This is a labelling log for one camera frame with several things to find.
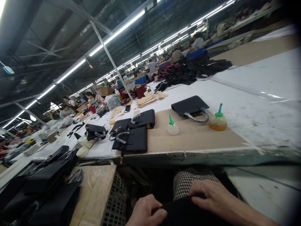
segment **person's hand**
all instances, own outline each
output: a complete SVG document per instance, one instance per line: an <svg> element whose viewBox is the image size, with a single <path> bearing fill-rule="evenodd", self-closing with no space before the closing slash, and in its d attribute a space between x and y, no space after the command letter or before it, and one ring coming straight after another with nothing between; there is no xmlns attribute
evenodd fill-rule
<svg viewBox="0 0 301 226"><path fill-rule="evenodd" d="M152 194L140 198L126 226L157 226L161 224L167 217L166 210L158 209L161 206L162 204Z"/></svg>
<svg viewBox="0 0 301 226"><path fill-rule="evenodd" d="M215 213L232 225L277 225L232 195L222 184L212 180L195 180L188 195L203 193L207 199L192 197L202 209Z"/></svg>

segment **green nozzle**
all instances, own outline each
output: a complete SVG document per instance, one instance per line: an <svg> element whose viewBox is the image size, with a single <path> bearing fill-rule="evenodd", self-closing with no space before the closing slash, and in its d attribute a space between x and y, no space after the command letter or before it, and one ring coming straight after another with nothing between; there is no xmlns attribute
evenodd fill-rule
<svg viewBox="0 0 301 226"><path fill-rule="evenodd" d="M169 119L170 119L169 124L173 126L173 124L175 124L175 123L173 122L172 117L170 115L169 115Z"/></svg>
<svg viewBox="0 0 301 226"><path fill-rule="evenodd" d="M223 116L224 116L224 114L222 113L222 106L223 106L223 104L221 103L221 104L219 105L219 111L215 113L215 117L216 117L216 118L217 118L217 117L223 117Z"/></svg>

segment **white shirt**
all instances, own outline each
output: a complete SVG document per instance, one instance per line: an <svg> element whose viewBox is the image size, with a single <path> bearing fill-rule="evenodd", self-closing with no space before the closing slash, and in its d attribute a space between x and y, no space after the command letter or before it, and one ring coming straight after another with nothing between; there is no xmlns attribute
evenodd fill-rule
<svg viewBox="0 0 301 226"><path fill-rule="evenodd" d="M72 105L73 107L75 107L76 106L76 104L75 104L75 100L69 100L69 102L68 102L70 105Z"/></svg>
<svg viewBox="0 0 301 226"><path fill-rule="evenodd" d="M150 69L150 71L155 70L156 64L154 62L149 62L148 68Z"/></svg>
<svg viewBox="0 0 301 226"><path fill-rule="evenodd" d="M202 47L203 42L204 42L203 38L199 37L194 41L193 46L196 47L197 49L199 49Z"/></svg>

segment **checkered pants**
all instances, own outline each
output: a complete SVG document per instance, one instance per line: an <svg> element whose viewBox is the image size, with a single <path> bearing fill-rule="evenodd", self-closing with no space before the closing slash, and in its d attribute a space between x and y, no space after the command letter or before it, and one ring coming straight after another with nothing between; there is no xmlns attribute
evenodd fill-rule
<svg viewBox="0 0 301 226"><path fill-rule="evenodd" d="M173 178L173 200L187 196L193 180L205 179L220 183L213 172L208 169L196 170L193 168L188 168L178 172Z"/></svg>

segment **smartphone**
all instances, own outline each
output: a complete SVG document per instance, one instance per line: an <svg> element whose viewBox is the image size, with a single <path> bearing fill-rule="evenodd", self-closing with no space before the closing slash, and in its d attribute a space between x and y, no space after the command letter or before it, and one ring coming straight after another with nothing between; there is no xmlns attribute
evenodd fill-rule
<svg viewBox="0 0 301 226"><path fill-rule="evenodd" d="M127 105L126 107L125 107L125 111L124 112L129 112L131 110L131 105Z"/></svg>

